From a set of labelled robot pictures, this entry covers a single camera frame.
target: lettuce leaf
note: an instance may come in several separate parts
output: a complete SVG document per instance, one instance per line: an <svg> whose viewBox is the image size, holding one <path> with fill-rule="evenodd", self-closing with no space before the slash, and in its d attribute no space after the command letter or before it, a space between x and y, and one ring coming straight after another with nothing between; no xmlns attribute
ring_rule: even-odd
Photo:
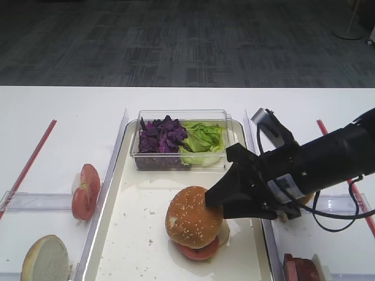
<svg viewBox="0 0 375 281"><path fill-rule="evenodd" d="M221 157L199 156L200 153L219 153L224 151L224 128L207 122L184 122L187 138L182 142L190 150L180 146L179 153L183 153L182 162L186 165L202 165L204 167L215 164Z"/></svg>

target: red straw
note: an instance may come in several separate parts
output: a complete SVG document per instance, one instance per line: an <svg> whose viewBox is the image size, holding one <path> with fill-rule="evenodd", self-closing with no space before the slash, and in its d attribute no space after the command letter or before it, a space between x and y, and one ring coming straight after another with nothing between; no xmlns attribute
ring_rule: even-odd
<svg viewBox="0 0 375 281"><path fill-rule="evenodd" d="M318 123L319 129L321 130L322 134L327 135L328 131L327 131L326 127L324 126L323 121L319 119L319 120L316 121L316 123ZM347 180L347 183L348 184L352 183L352 180ZM369 210L367 209L367 207L364 203L364 198L363 198L362 194L359 193L355 183L352 184L352 189L353 189L353 194L356 196L357 200L359 200L359 206L360 206L361 210L364 213L368 212ZM373 233L373 235L375 237L375 222L374 222L374 219L372 217L367 217L366 221L367 221L367 225L369 226L369 228L371 229L371 232Z"/></svg>
<svg viewBox="0 0 375 281"><path fill-rule="evenodd" d="M13 198L13 195L15 194L15 192L18 190L19 186L21 185L23 179L26 177L28 171L30 170L30 167L31 165L33 164L35 158L37 157L37 155L39 154L40 150L42 149L43 145L45 144L47 138L49 137L49 135L51 134L51 131L53 129L53 127L55 126L56 124L56 120L52 120L51 123L49 124L46 132L44 133L44 135L42 136L42 138L40 139L38 145L36 146L36 148L34 149L34 152L33 154L31 154L28 162L26 163L25 167L23 167L23 170L21 172L21 174L19 174L16 182L14 183L12 189L11 189L11 192L8 194L8 197L5 199L5 202L4 202L4 205L3 205L3 211L0 211L0 219L2 218L2 216L4 215L4 212L5 212L5 207L9 204L9 202L12 200Z"/></svg>

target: tomato slice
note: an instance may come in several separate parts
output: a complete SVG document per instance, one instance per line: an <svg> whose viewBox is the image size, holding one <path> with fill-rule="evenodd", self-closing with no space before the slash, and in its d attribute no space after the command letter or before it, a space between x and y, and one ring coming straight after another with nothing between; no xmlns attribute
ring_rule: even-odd
<svg viewBox="0 0 375 281"><path fill-rule="evenodd" d="M80 187L74 192L71 202L73 217L88 221L94 214L100 190L98 172L91 164L85 164L81 171Z"/></svg>
<svg viewBox="0 0 375 281"><path fill-rule="evenodd" d="M187 258L195 261L204 261L205 259L211 258L217 252L219 248L219 239L216 237L214 241L202 249L192 249L178 243L177 246Z"/></svg>

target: black wire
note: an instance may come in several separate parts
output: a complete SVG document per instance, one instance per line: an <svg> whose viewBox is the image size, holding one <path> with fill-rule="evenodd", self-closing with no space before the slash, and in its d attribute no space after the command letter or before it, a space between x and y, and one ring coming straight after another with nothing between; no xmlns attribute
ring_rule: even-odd
<svg viewBox="0 0 375 281"><path fill-rule="evenodd" d="M358 202L357 202L357 200L356 200L356 198L355 198L355 196L354 196L354 193L353 193L353 185L354 185L357 181L360 181L360 180L362 180L362 179L363 179L363 176L360 176L358 179L353 180L353 181L349 184L349 194L350 194L350 196L351 196L351 198L352 198L352 200L353 200L353 202L354 202L354 204L355 204L355 206L356 206L356 212L355 212L355 215L358 215L358 214L359 214L359 205L358 205ZM318 191L318 192L315 193L314 201L313 201L313 203L312 203L312 209L313 209L313 210L316 210L316 205L317 205L317 203L318 203L318 199L319 199L320 194L321 194L320 191ZM343 228L339 228L339 229L331 229L331 228L327 228L327 227L325 227L324 225L322 225L322 224L318 221L318 219L316 218L316 215L315 215L314 213L312 213L312 216L314 217L316 223L317 223L322 229L324 229L325 231L328 231L328 232L334 232L334 233L336 233L336 232L340 232L340 231L343 231L343 230L349 228L349 227L350 227L352 224L354 224L354 222L356 221L356 219L354 218L354 219L352 219L352 221L351 221L350 223L348 223L348 224L347 224L346 226L344 226Z"/></svg>
<svg viewBox="0 0 375 281"><path fill-rule="evenodd" d="M257 143L258 143L260 155L262 156L264 154L264 151L263 151L262 143L261 143L261 140L260 140L260 126L261 125L263 125L263 124L259 123L257 125ZM336 214L329 214L329 213L325 213L325 212L321 212L321 211L318 211L318 210L311 209L311 208L307 207L305 204L302 204L301 202L296 200L292 195L289 194L289 192L287 192L287 190L281 184L279 184L278 180L272 176L272 171L268 168L266 159L264 157L262 157L262 159L263 159L263 163L264 163L266 169L268 170L269 173L271 173L272 181L299 208L303 208L304 210L307 210L308 212L313 213L315 215L320 215L320 216L326 217L326 218L335 218L335 219L338 219L338 220L359 220L361 218L367 218L369 216L375 215L375 209L371 210L369 212L357 214L357 215L336 215ZM363 177L360 176L358 179L356 179L356 182L360 181L362 178Z"/></svg>

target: gray carpet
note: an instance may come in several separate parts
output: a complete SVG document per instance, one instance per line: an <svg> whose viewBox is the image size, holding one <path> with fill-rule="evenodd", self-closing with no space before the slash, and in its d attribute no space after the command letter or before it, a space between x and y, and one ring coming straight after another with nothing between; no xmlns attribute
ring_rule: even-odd
<svg viewBox="0 0 375 281"><path fill-rule="evenodd" d="M346 0L9 0L0 85L375 87L375 48L330 34L349 17Z"/></svg>

